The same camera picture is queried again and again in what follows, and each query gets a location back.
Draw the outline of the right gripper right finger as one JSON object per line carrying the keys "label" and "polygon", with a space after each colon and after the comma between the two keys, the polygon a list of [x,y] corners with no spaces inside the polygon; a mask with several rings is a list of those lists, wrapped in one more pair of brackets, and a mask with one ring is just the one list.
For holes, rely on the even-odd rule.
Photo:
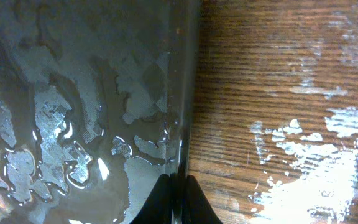
{"label": "right gripper right finger", "polygon": [[186,178],[182,207],[183,224],[223,224],[192,175]]}

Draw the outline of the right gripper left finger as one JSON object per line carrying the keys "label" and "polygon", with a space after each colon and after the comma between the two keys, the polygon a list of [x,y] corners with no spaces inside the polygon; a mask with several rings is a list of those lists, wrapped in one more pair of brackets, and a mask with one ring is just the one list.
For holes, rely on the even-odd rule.
{"label": "right gripper left finger", "polygon": [[172,193],[170,176],[162,174],[157,179],[139,213],[131,224],[171,224]]}

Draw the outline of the brown serving tray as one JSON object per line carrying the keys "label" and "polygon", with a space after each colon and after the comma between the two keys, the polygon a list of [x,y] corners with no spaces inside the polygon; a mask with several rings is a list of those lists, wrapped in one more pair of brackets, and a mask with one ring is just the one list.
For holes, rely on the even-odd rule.
{"label": "brown serving tray", "polygon": [[182,223],[200,1],[0,1],[0,223]]}

